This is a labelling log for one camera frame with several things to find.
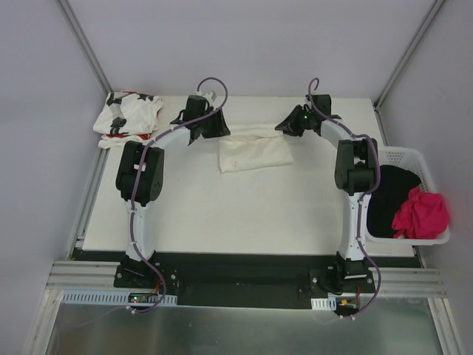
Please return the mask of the right aluminium frame post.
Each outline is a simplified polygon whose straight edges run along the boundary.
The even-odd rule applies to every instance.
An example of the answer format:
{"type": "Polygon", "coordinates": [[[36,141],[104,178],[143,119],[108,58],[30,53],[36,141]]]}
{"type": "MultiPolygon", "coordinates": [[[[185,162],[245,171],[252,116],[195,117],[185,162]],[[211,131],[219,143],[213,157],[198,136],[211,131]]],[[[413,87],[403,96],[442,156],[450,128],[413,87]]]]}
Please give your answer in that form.
{"type": "Polygon", "coordinates": [[[409,40],[406,48],[402,52],[400,58],[396,62],[392,72],[390,73],[387,82],[383,86],[380,94],[373,101],[373,109],[375,112],[379,112],[384,102],[388,98],[392,88],[395,86],[397,80],[400,78],[406,65],[409,63],[416,50],[421,45],[424,37],[426,36],[429,28],[433,25],[435,19],[438,17],[440,11],[446,4],[446,0],[435,0],[431,1],[426,13],[423,15],[420,24],[415,29],[409,40]]]}

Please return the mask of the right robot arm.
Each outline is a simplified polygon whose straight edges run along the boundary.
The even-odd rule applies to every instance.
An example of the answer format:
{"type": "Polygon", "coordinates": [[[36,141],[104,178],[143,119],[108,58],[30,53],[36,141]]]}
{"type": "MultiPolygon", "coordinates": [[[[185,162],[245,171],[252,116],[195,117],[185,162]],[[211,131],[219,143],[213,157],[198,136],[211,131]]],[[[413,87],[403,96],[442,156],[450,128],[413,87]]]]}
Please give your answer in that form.
{"type": "Polygon", "coordinates": [[[336,148],[334,181],[343,192],[342,236],[338,254],[351,262],[365,260],[367,210],[381,182],[376,140],[353,133],[331,110],[329,95],[307,95],[275,130],[291,137],[315,132],[336,148]]]}

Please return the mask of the left aluminium frame post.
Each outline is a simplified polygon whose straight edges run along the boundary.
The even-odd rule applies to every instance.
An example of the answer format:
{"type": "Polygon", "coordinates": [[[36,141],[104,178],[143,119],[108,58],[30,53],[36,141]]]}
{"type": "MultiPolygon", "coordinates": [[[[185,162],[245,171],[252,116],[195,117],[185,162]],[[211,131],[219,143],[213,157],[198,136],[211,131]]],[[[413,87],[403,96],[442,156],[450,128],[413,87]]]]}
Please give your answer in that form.
{"type": "Polygon", "coordinates": [[[84,32],[84,29],[72,8],[72,5],[67,0],[55,0],[55,3],[64,17],[65,22],[67,23],[73,37],[75,38],[79,49],[86,59],[100,88],[105,94],[112,92],[112,86],[106,77],[103,67],[99,62],[95,51],[93,50],[92,45],[90,44],[89,39],[87,38],[86,33],[84,32]]]}

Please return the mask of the white plastic laundry basket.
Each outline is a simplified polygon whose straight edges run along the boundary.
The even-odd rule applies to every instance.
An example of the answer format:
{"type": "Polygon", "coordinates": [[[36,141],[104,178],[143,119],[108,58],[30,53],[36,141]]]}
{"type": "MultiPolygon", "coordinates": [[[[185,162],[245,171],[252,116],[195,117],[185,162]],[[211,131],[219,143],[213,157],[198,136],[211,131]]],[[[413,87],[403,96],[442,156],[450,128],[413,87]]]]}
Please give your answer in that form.
{"type": "Polygon", "coordinates": [[[415,149],[379,149],[381,182],[367,211],[367,238],[373,242],[433,246],[449,238],[449,212],[437,193],[423,155],[415,149]]]}

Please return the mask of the pink garment in basket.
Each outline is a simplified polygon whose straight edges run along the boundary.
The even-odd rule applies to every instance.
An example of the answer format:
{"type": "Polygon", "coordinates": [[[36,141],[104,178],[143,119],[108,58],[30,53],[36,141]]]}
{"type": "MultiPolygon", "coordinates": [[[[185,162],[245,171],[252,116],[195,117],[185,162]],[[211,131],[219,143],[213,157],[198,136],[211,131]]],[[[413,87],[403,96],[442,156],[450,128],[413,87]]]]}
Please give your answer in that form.
{"type": "Polygon", "coordinates": [[[447,230],[449,223],[450,215],[443,195],[415,187],[395,213],[392,228],[395,230],[394,238],[434,240],[447,230]]]}

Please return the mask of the aluminium frame post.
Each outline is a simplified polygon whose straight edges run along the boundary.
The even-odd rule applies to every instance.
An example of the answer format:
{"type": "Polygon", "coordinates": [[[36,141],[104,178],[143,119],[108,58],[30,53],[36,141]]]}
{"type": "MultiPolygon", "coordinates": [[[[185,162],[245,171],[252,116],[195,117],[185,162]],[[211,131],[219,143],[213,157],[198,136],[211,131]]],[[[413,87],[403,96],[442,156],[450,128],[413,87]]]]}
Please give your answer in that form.
{"type": "Polygon", "coordinates": [[[112,92],[112,86],[106,77],[103,67],[99,62],[95,51],[93,50],[92,45],[90,44],[89,39],[87,38],[86,33],[84,32],[84,29],[72,8],[72,5],[67,0],[55,0],[55,3],[64,17],[65,22],[67,23],[73,37],[75,38],[79,49],[86,59],[100,88],[105,94],[112,92]]]}
{"type": "Polygon", "coordinates": [[[379,112],[384,102],[388,98],[392,88],[395,86],[397,80],[400,78],[406,65],[409,63],[416,50],[421,45],[424,37],[426,36],[429,28],[433,25],[435,19],[438,17],[440,11],[446,4],[446,0],[435,0],[431,1],[426,13],[423,15],[420,24],[415,29],[409,40],[406,48],[402,52],[400,58],[396,62],[392,72],[390,73],[387,82],[383,86],[380,94],[373,101],[373,109],[375,112],[379,112]]]}

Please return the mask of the red white folded shirt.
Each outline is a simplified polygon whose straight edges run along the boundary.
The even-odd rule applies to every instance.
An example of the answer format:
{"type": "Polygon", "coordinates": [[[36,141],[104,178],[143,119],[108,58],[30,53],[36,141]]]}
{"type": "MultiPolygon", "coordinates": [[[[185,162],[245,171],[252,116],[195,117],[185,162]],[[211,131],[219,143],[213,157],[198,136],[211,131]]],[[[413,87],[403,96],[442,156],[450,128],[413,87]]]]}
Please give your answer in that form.
{"type": "Polygon", "coordinates": [[[114,146],[123,146],[129,141],[147,143],[151,137],[150,133],[141,135],[102,135],[98,147],[100,149],[110,149],[114,146]]]}

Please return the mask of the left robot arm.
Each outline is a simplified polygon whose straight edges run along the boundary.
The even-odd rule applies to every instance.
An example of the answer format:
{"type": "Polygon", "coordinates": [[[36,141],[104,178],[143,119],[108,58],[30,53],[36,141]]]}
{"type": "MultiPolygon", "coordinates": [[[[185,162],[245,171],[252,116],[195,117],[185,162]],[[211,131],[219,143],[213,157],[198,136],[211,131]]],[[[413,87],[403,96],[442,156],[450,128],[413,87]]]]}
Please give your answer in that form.
{"type": "Polygon", "coordinates": [[[165,158],[185,149],[198,138],[229,136],[222,107],[216,107],[215,92],[196,92],[165,132],[143,144],[129,141],[121,155],[115,185],[129,216],[129,246],[126,255],[138,262],[150,260],[155,247],[152,210],[163,189],[165,158]]]}

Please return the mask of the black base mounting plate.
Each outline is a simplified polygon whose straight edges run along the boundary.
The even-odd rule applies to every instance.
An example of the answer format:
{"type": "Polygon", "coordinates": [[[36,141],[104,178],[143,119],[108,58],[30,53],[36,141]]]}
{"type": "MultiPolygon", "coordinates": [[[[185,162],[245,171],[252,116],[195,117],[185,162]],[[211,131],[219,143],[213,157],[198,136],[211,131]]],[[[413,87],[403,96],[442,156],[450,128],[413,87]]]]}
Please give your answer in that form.
{"type": "Polygon", "coordinates": [[[124,257],[116,288],[158,289],[178,305],[308,309],[316,298],[371,294],[367,260],[340,256],[156,252],[147,263],[124,257]]]}

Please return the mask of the cream white t shirt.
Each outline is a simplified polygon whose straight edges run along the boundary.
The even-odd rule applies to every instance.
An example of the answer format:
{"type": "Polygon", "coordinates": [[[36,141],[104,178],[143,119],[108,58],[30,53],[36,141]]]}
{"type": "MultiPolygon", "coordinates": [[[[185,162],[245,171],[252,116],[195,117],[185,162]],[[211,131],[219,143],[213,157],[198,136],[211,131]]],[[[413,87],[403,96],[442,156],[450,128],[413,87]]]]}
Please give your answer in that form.
{"type": "Polygon", "coordinates": [[[235,125],[230,131],[230,135],[218,140],[221,173],[292,164],[288,142],[271,124],[235,125]]]}

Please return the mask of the black garment in basket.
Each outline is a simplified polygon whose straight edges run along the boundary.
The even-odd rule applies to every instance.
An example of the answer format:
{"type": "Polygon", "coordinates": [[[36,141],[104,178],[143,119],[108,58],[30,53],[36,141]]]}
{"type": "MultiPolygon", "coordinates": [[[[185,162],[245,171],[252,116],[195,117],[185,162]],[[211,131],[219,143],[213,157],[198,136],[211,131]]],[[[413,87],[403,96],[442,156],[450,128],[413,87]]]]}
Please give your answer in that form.
{"type": "Polygon", "coordinates": [[[408,199],[409,192],[420,184],[421,179],[409,170],[398,166],[381,166],[381,182],[371,194],[367,210],[367,230],[373,237],[394,237],[392,222],[395,213],[408,199]]]}

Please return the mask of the white black patterned folded shirt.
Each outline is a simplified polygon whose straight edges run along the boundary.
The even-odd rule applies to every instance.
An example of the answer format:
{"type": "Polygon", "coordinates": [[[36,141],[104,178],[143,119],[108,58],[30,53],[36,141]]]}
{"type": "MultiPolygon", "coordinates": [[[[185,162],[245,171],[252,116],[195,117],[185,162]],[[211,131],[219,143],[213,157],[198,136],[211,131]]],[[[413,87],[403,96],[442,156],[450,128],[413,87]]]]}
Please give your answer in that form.
{"type": "Polygon", "coordinates": [[[163,108],[160,96],[139,92],[111,92],[93,125],[102,135],[145,135],[158,128],[157,114],[163,108]]]}

